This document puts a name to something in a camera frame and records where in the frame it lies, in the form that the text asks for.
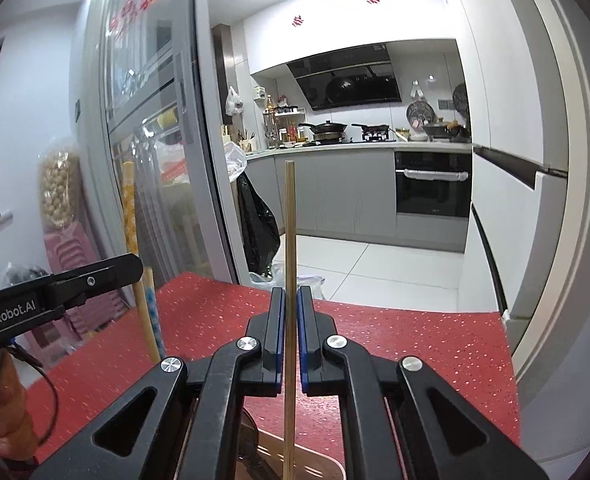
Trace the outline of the person left hand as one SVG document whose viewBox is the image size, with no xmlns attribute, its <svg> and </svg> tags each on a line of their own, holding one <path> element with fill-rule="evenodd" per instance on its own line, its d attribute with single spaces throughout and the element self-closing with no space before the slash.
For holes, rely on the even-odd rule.
<svg viewBox="0 0 590 480">
<path fill-rule="evenodd" d="M 3 350 L 0 366 L 0 457 L 31 460 L 38 437 L 26 409 L 26 389 L 20 383 L 10 355 Z"/>
</svg>

